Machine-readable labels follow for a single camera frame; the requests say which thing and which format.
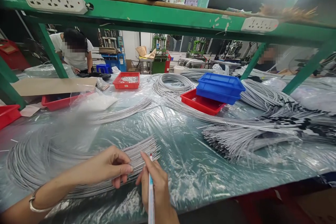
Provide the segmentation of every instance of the white power strip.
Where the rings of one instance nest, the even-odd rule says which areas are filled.
[[[48,12],[85,14],[88,10],[84,0],[26,0],[30,7]]]
[[[270,19],[265,17],[249,17],[246,18],[241,31],[257,32],[257,33],[266,33],[274,31],[279,25],[277,19]]]

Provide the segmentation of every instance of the hand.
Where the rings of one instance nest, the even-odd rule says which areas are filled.
[[[73,185],[95,184],[112,179],[112,185],[120,188],[121,180],[126,183],[127,175],[133,172],[127,154],[111,146],[98,155],[64,172],[64,178]]]
[[[178,224],[176,211],[170,204],[168,189],[168,175],[162,170],[157,161],[152,162],[146,153],[140,152],[146,165],[136,180],[136,185],[141,183],[142,203],[148,213],[148,172],[154,184],[154,216],[157,224]]]
[[[74,72],[75,74],[79,74],[81,71],[80,71],[78,68],[73,68],[73,72]]]

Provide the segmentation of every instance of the pen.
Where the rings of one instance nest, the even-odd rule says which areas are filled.
[[[153,162],[152,154],[149,156],[150,160]],[[148,173],[148,224],[154,224],[154,188],[153,180],[150,173]]]

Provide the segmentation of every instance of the worker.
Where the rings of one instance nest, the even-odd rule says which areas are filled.
[[[141,184],[142,202],[148,213],[148,173],[154,184],[154,216],[156,224],[179,224],[175,209],[170,204],[168,175],[157,161],[140,152],[145,166],[136,185]],[[115,146],[111,146],[96,156],[70,168],[50,180],[33,194],[20,200],[1,214],[2,224],[38,224],[69,192],[78,185],[95,184],[110,178],[112,185],[120,188],[121,181],[127,182],[127,175],[133,172],[130,158]]]
[[[259,58],[254,69],[270,72],[272,74],[277,73],[275,58],[277,55],[277,47],[275,45],[269,45],[269,47],[264,51],[262,56]]]
[[[75,74],[93,71],[93,45],[80,30],[66,29],[64,33],[51,34],[49,37],[62,63],[69,64]]]

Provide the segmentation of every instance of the silver bangle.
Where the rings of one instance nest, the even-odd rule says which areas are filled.
[[[47,208],[47,209],[36,209],[35,207],[33,207],[33,201],[35,200],[35,195],[37,193],[37,191],[39,190],[40,188],[38,188],[34,193],[33,195],[31,196],[30,200],[29,200],[29,206],[30,206],[30,210],[33,211],[33,212],[48,212],[50,211],[51,209],[53,209],[54,207],[50,207],[50,208]]]

